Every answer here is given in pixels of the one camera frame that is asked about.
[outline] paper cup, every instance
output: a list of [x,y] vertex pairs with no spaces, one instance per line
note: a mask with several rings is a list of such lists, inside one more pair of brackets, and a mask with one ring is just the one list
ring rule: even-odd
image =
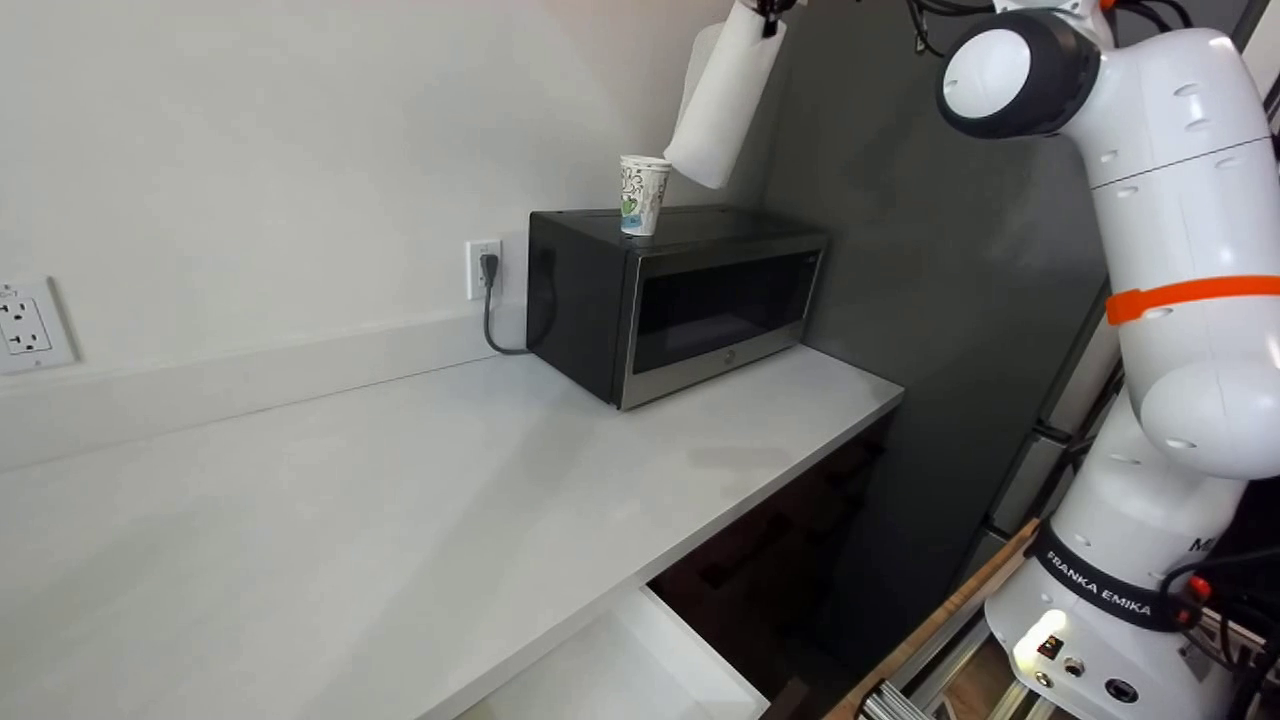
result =
[[625,158],[619,163],[625,163],[619,234],[651,235],[654,217],[665,212],[670,163],[659,158]]

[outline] white countertop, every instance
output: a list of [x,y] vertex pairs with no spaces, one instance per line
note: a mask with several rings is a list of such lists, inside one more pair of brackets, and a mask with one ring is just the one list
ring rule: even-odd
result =
[[451,716],[896,396],[793,350],[611,411],[523,356],[0,472],[0,716]]

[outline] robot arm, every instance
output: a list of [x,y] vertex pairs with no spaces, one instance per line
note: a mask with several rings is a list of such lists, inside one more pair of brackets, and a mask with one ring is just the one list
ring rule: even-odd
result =
[[1250,77],[1218,32],[1113,50],[1094,6],[997,0],[940,110],[970,136],[1076,142],[1128,375],[986,624],[1076,716],[1224,716],[1233,677],[1188,648],[1164,590],[1248,481],[1280,478],[1280,188]]

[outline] wall outlet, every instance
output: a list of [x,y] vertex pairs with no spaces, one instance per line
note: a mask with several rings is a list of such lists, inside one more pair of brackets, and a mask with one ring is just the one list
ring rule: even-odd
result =
[[76,363],[48,281],[0,281],[0,374]]
[[463,284],[467,284],[467,300],[481,303],[482,300],[482,274],[481,274],[481,256],[503,256],[503,240],[473,240],[463,246]]

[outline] microwave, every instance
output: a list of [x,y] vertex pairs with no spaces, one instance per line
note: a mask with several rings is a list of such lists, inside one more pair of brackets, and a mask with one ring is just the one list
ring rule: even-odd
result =
[[654,235],[615,212],[527,217],[527,354],[636,409],[805,334],[828,235],[780,217],[666,207]]

